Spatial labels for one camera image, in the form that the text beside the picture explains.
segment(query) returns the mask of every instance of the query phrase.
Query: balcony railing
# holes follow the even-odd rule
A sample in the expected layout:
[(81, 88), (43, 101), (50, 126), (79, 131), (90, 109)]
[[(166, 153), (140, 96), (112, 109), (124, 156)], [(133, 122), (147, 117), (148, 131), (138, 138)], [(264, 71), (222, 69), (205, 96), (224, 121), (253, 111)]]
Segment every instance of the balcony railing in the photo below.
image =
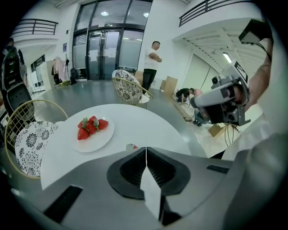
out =
[(22, 19), (19, 24), (15, 27), (11, 37), (19, 37), (23, 35), (55, 35), (55, 29), (58, 22), (26, 18)]
[(235, 3), (241, 3), (241, 2), (251, 2), (250, 0), (205, 0), (195, 7), (193, 7), (191, 10), (184, 13), (179, 19), (179, 27), (184, 25), (185, 23), (189, 22), (193, 18), (196, 18), (208, 11), (217, 9), (222, 6), (231, 5)]

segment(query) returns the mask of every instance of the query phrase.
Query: glass door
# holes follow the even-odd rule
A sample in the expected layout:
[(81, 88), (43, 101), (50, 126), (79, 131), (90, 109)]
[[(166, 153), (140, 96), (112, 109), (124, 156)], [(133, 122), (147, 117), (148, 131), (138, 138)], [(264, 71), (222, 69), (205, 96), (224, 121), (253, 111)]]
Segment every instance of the glass door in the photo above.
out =
[(88, 46), (90, 80), (110, 80), (116, 68), (117, 44), (120, 30), (93, 31)]

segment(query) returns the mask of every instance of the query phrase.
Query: wicker chair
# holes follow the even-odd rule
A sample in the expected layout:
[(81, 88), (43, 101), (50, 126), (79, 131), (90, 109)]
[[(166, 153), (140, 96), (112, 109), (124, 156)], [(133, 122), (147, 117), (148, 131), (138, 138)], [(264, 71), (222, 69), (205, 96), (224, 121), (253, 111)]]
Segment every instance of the wicker chair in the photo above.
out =
[(120, 99), (128, 104), (135, 106), (149, 101), (147, 100), (147, 97), (143, 95), (143, 91), (150, 96), (150, 100), (154, 99), (153, 95), (149, 91), (137, 83), (118, 77), (113, 77), (112, 83)]
[(47, 100), (33, 100), (28, 101), (19, 106), (10, 116), (4, 136), (5, 150), (9, 162), (15, 170), (25, 177), (31, 179), (39, 179), (40, 177), (29, 176), (24, 173), (20, 167), (17, 167), (11, 159), (11, 152), (15, 154), (15, 144), (18, 134), (26, 127), (30, 126), (32, 122), (42, 124), (44, 121), (59, 122), (68, 118), (65, 111), (57, 104)]

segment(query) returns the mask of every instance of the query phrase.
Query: black and white patterned cushion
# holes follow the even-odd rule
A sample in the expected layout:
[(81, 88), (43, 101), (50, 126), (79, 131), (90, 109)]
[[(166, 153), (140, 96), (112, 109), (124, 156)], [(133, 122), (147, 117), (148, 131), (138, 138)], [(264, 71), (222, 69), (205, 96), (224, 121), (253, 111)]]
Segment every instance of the black and white patterned cushion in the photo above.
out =
[[(139, 81), (132, 74), (128, 73), (125, 70), (115, 70), (112, 73), (112, 77), (123, 78), (125, 80), (128, 80), (141, 86)], [(127, 103), (132, 104), (137, 104), (143, 96), (143, 92), (140, 87), (127, 84), (124, 81), (119, 81), (117, 83), (116, 92), (120, 96), (120, 98), (122, 98)]]
[(58, 125), (47, 121), (36, 121), (20, 131), (15, 142), (17, 162), (23, 172), (39, 177), (42, 155), (51, 135)]

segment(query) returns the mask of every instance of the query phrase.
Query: fluorescent light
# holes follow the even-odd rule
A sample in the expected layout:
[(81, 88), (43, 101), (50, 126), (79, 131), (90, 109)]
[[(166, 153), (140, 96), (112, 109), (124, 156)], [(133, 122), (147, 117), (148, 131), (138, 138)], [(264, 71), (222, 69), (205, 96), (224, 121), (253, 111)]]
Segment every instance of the fluorescent light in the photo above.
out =
[(223, 53), (223, 55), (224, 55), (224, 57), (227, 59), (227, 61), (228, 61), (229, 63), (232, 62), (231, 59), (230, 59), (230, 57), (229, 57), (229, 55), (228, 55), (227, 53)]
[(109, 14), (108, 14), (106, 11), (103, 11), (103, 12), (101, 13), (101, 15), (102, 15), (102, 16), (108, 16)]

